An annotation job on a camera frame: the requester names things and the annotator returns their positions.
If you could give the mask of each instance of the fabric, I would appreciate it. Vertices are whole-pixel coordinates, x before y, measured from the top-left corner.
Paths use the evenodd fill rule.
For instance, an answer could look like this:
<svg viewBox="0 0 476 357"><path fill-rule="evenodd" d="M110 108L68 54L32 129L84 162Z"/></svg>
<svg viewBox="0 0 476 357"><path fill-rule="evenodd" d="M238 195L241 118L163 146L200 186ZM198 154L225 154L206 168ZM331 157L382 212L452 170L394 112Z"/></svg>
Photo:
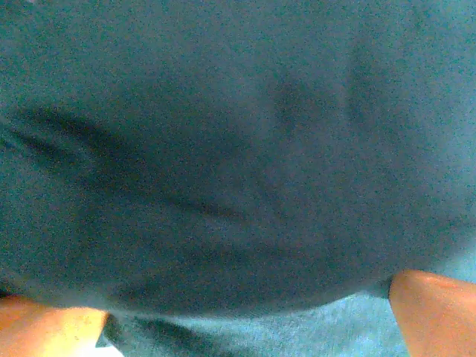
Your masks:
<svg viewBox="0 0 476 357"><path fill-rule="evenodd" d="M404 356L475 282L474 1L0 0L0 290L129 356Z"/></svg>

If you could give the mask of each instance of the teal fabric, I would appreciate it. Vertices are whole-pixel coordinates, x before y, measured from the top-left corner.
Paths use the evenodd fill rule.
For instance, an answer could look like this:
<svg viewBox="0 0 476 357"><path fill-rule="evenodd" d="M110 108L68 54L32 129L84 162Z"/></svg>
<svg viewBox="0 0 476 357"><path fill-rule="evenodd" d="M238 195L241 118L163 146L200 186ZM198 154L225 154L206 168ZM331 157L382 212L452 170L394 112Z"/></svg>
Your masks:
<svg viewBox="0 0 476 357"><path fill-rule="evenodd" d="M0 290L126 357L405 356L391 277L476 282L475 15L0 0Z"/></svg>

